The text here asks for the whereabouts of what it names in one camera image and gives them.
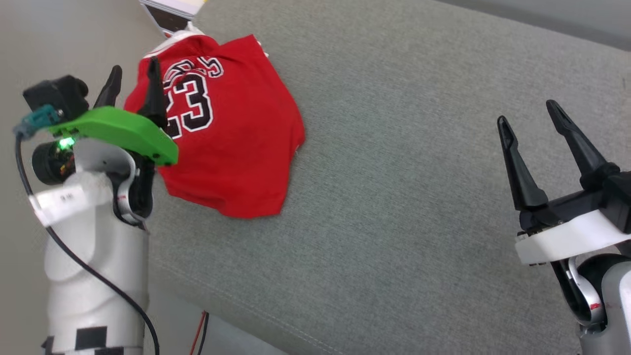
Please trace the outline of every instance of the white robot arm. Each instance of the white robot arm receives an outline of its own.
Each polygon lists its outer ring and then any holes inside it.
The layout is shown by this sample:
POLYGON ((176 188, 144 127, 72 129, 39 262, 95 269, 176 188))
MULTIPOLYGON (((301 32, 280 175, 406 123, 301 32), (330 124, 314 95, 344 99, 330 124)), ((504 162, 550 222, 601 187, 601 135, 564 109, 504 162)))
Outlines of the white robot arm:
POLYGON ((550 263, 573 312, 584 354, 631 354, 631 172, 607 162, 553 100, 548 113, 581 171, 582 191, 548 201, 517 151, 505 117, 497 121, 522 232, 522 263, 550 263), (576 265, 576 257, 616 246, 576 265))
POLYGON ((45 355, 142 355, 144 325, 160 353, 148 305, 148 231, 156 165, 174 164, 177 146, 163 133, 162 81, 156 60, 139 114, 113 107, 122 71, 115 66, 95 109, 85 84, 71 76, 25 91, 33 113, 15 129, 16 162, 35 214, 50 235, 45 272, 50 279, 45 355), (66 138, 33 153, 33 170, 47 184, 33 194, 21 143, 40 128, 66 138))

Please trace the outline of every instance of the gray couch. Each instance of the gray couch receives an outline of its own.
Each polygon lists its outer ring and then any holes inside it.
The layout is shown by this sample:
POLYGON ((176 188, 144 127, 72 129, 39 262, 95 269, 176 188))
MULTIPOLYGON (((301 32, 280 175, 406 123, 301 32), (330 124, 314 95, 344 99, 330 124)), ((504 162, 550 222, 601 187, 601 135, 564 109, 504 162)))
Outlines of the gray couch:
POLYGON ((629 169, 628 52, 430 0, 213 0, 194 24, 257 36, 307 141, 277 217, 159 186, 153 280, 292 354, 579 351, 551 268, 514 251, 495 120, 550 198, 580 186, 546 99, 629 169))

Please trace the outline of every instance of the red wire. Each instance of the red wire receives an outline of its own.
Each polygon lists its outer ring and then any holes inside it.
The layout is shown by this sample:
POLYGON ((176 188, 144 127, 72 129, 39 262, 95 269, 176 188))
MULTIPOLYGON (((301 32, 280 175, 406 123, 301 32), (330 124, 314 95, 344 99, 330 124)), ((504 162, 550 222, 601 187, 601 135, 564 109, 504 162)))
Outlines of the red wire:
POLYGON ((199 320, 198 331, 195 333, 195 340, 193 340, 193 346, 191 347, 191 352, 189 355, 193 355, 195 351, 195 345, 197 345, 197 338, 199 337, 199 331, 201 330, 201 325, 204 323, 204 318, 206 318, 206 311, 202 311, 201 319, 199 320))

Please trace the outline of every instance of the number 23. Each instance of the number 23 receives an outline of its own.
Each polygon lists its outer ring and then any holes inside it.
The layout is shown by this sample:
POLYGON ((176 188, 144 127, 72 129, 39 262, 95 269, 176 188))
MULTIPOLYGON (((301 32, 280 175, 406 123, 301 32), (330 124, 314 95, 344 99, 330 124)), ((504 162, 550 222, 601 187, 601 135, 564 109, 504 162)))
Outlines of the number 23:
POLYGON ((168 117, 165 132, 174 140, 182 136, 182 127, 189 132, 195 132, 207 128, 213 122, 213 108, 208 97, 206 80, 202 74, 186 74, 182 81, 167 92, 165 101, 168 117), (170 116, 169 111, 174 105, 173 95, 182 93, 186 95, 190 111, 170 116))

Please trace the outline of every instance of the red jersey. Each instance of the red jersey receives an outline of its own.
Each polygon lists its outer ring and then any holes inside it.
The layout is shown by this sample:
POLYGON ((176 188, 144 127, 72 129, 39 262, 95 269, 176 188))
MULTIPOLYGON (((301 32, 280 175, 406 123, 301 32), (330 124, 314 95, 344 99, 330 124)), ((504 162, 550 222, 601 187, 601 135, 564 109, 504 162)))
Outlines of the red jersey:
POLYGON ((231 217, 280 213, 304 127, 254 36, 218 45, 176 33, 140 62, 127 111, 144 103, 153 56, 163 76, 166 133, 179 148, 178 163, 159 169, 168 192, 231 217))

